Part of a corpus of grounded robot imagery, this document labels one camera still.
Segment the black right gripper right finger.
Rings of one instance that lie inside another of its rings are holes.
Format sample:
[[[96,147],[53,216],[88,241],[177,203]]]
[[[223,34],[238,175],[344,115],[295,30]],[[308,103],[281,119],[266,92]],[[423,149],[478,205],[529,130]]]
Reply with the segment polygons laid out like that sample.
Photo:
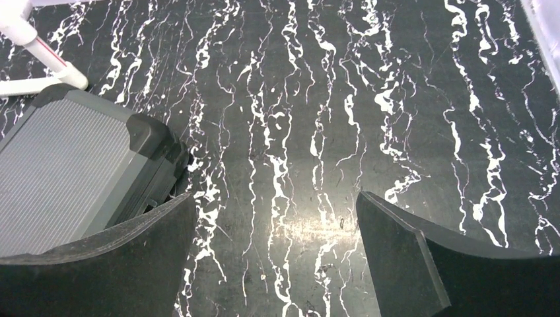
[[[356,212],[382,316],[559,315],[559,256],[461,235],[371,192]]]

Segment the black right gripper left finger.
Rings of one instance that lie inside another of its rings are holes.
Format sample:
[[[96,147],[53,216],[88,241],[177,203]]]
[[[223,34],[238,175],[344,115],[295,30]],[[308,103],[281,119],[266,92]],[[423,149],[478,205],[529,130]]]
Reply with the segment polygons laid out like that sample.
[[[2,316],[171,316],[195,233],[184,193],[43,254],[1,259]]]

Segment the black poker set case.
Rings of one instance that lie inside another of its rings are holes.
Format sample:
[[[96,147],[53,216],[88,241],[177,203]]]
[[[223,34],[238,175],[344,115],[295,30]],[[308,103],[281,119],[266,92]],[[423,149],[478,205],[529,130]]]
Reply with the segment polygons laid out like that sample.
[[[190,161],[161,121],[68,84],[1,140],[1,256],[43,254],[162,204]]]

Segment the white corner pipe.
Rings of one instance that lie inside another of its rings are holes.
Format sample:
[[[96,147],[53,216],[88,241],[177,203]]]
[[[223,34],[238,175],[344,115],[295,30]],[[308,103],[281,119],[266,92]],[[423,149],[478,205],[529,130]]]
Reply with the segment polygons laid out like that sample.
[[[1,81],[1,98],[38,94],[48,86],[60,84],[55,77]]]

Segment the white pvc pole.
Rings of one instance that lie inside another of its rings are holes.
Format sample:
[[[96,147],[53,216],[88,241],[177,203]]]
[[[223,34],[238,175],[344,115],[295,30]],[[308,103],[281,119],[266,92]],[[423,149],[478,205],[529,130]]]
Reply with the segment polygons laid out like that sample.
[[[72,63],[55,53],[28,22],[33,4],[31,1],[1,2],[1,33],[12,43],[22,46],[49,68],[62,83],[85,90],[88,79]]]

